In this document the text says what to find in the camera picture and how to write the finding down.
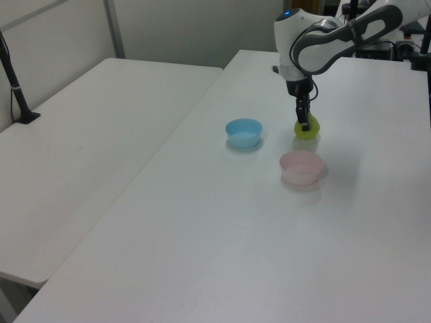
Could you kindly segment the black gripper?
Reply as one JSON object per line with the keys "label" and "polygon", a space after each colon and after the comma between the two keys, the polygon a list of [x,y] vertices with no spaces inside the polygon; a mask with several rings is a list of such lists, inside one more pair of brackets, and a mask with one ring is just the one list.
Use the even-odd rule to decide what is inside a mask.
{"label": "black gripper", "polygon": [[306,77],[296,81],[286,81],[288,93],[296,98],[296,128],[302,132],[310,130],[309,112],[311,91],[315,87],[315,82],[311,77]]}

